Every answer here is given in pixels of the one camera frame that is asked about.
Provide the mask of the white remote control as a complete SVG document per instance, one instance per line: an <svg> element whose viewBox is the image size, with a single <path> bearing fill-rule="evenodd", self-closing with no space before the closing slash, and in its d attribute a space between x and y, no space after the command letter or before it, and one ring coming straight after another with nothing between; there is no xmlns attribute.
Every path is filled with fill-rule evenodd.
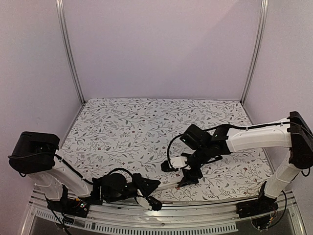
<svg viewBox="0 0 313 235"><path fill-rule="evenodd" d="M162 181L160 185L158 186L158 190L164 190L168 188L175 188L178 186L179 182L181 181L181 178L174 179L173 181Z"/></svg>

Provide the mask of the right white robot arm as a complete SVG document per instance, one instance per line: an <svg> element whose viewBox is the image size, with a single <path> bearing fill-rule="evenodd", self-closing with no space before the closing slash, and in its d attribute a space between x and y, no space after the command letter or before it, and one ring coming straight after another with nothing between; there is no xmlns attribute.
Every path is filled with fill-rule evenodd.
<svg viewBox="0 0 313 235"><path fill-rule="evenodd" d="M179 187L197 184L203 177L201 167L212 158L220 159L223 155L254 148L285 147L290 150L275 173L261 185L258 198L237 204L240 218L276 210L279 194L302 170L313 165L313 133L296 111L280 121L255 126L222 124L214 128L213 134L192 124L180 140L194 152L184 154L179 160L178 168L183 172Z"/></svg>

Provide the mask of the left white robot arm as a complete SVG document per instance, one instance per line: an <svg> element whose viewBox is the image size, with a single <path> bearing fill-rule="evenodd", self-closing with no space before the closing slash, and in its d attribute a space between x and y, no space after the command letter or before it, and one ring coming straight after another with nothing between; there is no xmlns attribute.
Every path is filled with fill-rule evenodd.
<svg viewBox="0 0 313 235"><path fill-rule="evenodd" d="M150 211L161 210L162 203L152 196L159 180L124 168L93 178L65 159L59 142L55 134L25 131L8 157L9 165L44 193L49 210L85 218L91 205L129 198Z"/></svg>

